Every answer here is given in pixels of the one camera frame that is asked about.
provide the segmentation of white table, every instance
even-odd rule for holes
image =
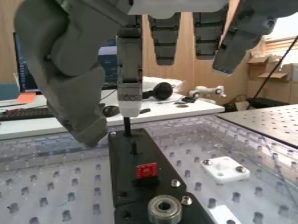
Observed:
[[[111,90],[102,91],[102,97],[107,96]],[[182,96],[172,94],[167,101],[157,102],[154,99],[147,99],[142,102],[142,109],[150,108],[150,112],[141,114],[137,118],[131,118],[131,123],[149,122],[155,120],[165,120],[180,117],[190,117],[195,115],[214,114],[222,112],[223,107],[196,100],[195,103],[188,103],[186,108],[176,108],[174,101]],[[5,109],[30,108],[45,105],[45,98],[42,95],[35,96],[34,102],[26,105],[18,105],[12,107],[0,108],[0,112]],[[117,92],[102,100],[106,106],[117,106]],[[122,116],[118,114],[107,120],[107,126],[115,126],[122,124]],[[65,128],[61,126],[55,118],[42,118],[31,120],[6,121],[0,123],[0,140],[12,139],[20,137],[27,137],[33,135],[53,134],[65,132]]]

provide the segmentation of metal bearing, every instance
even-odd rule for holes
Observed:
[[[170,195],[154,197],[147,204],[147,215],[151,224],[178,224],[182,218],[182,206]]]

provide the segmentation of window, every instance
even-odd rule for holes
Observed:
[[[298,36],[298,13],[276,21],[270,35],[264,36],[267,54],[283,55],[295,36]],[[283,64],[298,63],[298,44],[288,53]]]

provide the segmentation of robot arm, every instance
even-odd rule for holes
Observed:
[[[150,15],[157,63],[171,65],[179,12],[192,12],[195,55],[199,59],[215,56],[212,68],[230,74],[246,50],[271,32],[275,19],[298,11],[296,0],[240,0],[219,46],[228,0],[57,1],[23,1],[16,13],[14,28],[47,106],[73,137],[87,145],[95,144],[106,134],[106,121],[98,108],[105,76],[97,63],[97,51],[115,35],[119,111],[123,117],[135,117],[139,112],[139,15]]]
[[[93,145],[106,134],[98,108],[105,77],[97,63],[98,48],[118,35],[119,101],[130,102],[131,95],[139,99],[141,27],[135,16],[127,16],[127,1],[75,0],[66,6],[67,12],[53,0],[23,1],[14,26],[47,106],[73,137]],[[130,103],[135,108],[129,116],[137,116],[139,102]]]

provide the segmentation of red button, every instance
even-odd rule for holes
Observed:
[[[147,163],[138,165],[137,167],[137,178],[154,177],[157,175],[157,163]]]

